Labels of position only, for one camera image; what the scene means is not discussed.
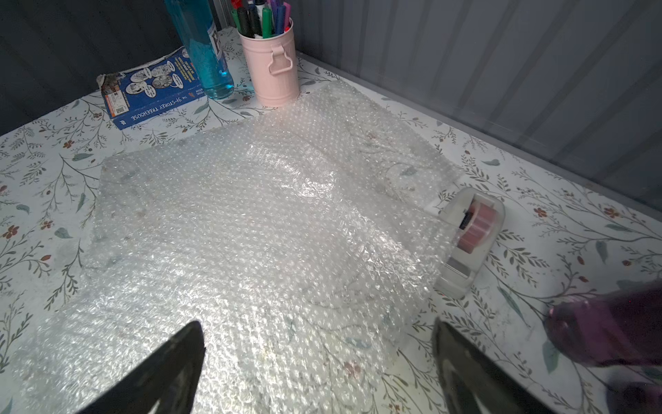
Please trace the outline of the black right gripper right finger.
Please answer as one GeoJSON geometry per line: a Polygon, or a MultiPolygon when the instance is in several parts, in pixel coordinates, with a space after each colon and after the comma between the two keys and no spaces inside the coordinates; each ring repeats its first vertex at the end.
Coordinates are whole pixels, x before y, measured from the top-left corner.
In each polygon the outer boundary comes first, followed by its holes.
{"type": "Polygon", "coordinates": [[[450,413],[550,413],[453,326],[434,321],[432,351],[450,413]]]}

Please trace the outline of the clear tape dispenser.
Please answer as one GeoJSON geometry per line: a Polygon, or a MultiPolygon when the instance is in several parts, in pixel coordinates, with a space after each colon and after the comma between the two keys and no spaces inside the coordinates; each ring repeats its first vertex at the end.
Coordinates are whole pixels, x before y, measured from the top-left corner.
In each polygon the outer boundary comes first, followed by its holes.
{"type": "Polygon", "coordinates": [[[503,202],[472,188],[460,190],[441,210],[439,218],[458,231],[453,251],[435,288],[461,299],[467,295],[503,229],[503,202]]]}

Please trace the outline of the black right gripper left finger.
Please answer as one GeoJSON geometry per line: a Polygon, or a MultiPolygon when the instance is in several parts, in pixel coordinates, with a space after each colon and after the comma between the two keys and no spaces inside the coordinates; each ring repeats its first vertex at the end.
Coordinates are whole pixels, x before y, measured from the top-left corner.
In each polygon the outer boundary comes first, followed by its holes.
{"type": "Polygon", "coordinates": [[[82,413],[192,412],[206,348],[198,320],[186,324],[82,413]]]}

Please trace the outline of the blue glass bottle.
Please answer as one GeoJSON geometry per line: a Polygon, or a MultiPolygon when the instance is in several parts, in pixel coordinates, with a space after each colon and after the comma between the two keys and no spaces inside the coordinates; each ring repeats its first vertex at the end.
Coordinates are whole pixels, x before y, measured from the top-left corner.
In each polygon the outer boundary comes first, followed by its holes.
{"type": "Polygon", "coordinates": [[[165,8],[200,79],[204,93],[215,100],[234,92],[217,26],[207,0],[165,0],[165,8]]]}

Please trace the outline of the clear bubble wrap sheet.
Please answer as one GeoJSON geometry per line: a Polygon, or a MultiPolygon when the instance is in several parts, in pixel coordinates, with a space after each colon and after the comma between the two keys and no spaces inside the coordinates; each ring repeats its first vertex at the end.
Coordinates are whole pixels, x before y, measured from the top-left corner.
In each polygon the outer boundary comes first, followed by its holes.
{"type": "Polygon", "coordinates": [[[341,81],[103,164],[80,295],[17,351],[16,413],[74,413],[193,320],[195,413],[360,413],[457,238],[460,170],[341,81]]]}

